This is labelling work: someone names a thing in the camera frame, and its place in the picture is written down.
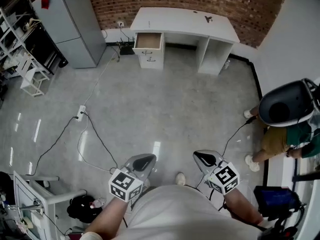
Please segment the red brick wall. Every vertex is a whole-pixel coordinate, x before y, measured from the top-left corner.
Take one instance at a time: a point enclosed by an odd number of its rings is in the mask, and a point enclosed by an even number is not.
[[[102,29],[130,26],[140,7],[174,7],[228,17],[241,43],[259,46],[272,26],[283,0],[91,0]]]

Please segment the person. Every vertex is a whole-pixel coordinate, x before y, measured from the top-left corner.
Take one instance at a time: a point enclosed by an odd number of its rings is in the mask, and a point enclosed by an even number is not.
[[[243,115],[247,119],[258,117],[258,106],[244,111]],[[245,163],[251,171],[257,172],[260,170],[259,163],[285,152],[294,159],[316,156],[320,153],[320,128],[315,130],[312,139],[311,137],[312,129],[306,121],[286,127],[270,126],[262,138],[260,151],[254,155],[248,154],[244,158]],[[303,147],[291,148],[308,142]]]
[[[248,224],[220,213],[199,190],[185,184],[180,172],[176,185],[160,186],[140,197],[127,229],[118,235],[128,203],[114,197],[80,240],[256,240],[261,234],[252,225],[259,225],[263,217],[238,189],[224,196],[225,204]]]

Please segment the white shirt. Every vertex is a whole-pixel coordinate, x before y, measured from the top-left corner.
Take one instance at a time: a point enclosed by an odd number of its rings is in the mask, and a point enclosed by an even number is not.
[[[115,240],[256,240],[261,231],[221,214],[199,191],[161,186],[135,204],[128,228]],[[92,232],[80,240],[102,240]]]

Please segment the desk drawer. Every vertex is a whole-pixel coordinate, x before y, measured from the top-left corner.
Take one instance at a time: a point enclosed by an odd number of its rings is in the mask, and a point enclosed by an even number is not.
[[[163,33],[136,33],[133,51],[139,56],[161,56],[164,52]]]
[[[150,56],[143,55],[139,56],[140,66],[142,69],[158,69],[164,68],[164,57],[162,55]]]

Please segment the hand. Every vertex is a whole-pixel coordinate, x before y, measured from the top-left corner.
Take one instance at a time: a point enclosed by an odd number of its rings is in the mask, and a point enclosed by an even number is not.
[[[302,158],[302,148],[298,149],[289,149],[287,152],[287,157],[292,157],[294,159],[296,158]]]

